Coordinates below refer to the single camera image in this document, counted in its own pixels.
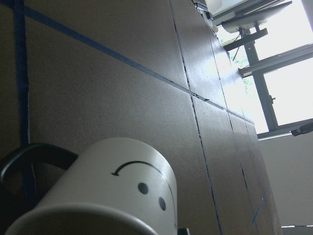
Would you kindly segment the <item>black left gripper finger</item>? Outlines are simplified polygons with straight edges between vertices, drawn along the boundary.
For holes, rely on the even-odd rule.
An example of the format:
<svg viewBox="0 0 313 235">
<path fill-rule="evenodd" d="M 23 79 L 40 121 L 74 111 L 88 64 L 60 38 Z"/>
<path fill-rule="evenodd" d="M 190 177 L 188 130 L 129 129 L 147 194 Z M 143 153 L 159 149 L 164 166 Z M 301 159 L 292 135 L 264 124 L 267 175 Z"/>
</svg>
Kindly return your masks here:
<svg viewBox="0 0 313 235">
<path fill-rule="evenodd" d="M 190 235 L 190 231 L 188 228 L 179 228 L 178 235 Z"/>
</svg>

